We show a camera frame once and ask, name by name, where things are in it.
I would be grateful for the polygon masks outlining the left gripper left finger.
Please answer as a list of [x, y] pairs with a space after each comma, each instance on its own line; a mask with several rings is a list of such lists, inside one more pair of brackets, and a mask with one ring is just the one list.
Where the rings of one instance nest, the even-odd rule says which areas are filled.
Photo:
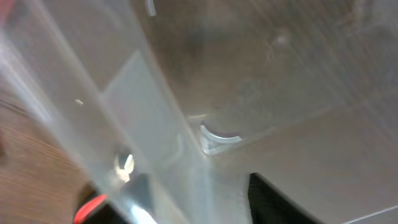
[[110, 217], [105, 223], [110, 224], [155, 224], [154, 203], [147, 174], [139, 174], [121, 188], [121, 206], [108, 202]]

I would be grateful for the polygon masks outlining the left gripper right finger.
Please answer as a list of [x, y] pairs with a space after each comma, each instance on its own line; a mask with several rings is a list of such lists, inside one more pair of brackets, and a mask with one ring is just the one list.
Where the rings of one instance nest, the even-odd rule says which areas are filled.
[[319, 224], [258, 173], [249, 175], [248, 201], [253, 224]]

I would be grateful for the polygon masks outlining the red handled cutting pliers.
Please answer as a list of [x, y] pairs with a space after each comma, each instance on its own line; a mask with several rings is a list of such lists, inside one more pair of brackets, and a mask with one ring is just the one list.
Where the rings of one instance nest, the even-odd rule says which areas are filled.
[[73, 215], [73, 224], [82, 224], [87, 221], [98, 209], [100, 209], [107, 196], [98, 193], [97, 189], [90, 183], [85, 184], [79, 191], [76, 201], [76, 209]]

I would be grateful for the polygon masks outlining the clear plastic container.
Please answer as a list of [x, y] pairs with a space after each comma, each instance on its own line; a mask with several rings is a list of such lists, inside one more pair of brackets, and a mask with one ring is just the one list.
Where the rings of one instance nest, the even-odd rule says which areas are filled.
[[258, 173], [321, 223], [397, 222], [397, 2], [2, 1], [1, 73], [99, 193], [252, 223]]

